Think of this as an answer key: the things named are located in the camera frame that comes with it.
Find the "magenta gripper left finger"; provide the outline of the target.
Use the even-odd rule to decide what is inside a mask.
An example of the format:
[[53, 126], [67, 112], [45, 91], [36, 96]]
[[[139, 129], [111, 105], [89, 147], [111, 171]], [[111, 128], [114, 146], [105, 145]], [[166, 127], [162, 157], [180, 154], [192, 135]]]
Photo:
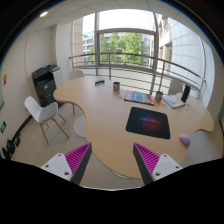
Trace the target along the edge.
[[57, 153], [41, 168], [76, 185], [81, 183], [90, 156], [92, 145], [86, 143], [67, 154]]

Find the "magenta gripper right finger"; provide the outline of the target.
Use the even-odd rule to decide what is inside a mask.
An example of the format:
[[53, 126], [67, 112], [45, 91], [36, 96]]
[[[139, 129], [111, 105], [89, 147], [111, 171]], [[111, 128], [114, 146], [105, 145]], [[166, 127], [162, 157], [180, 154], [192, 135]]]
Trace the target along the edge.
[[145, 185], [182, 169], [168, 154], [159, 155], [138, 143], [133, 144], [133, 154]]

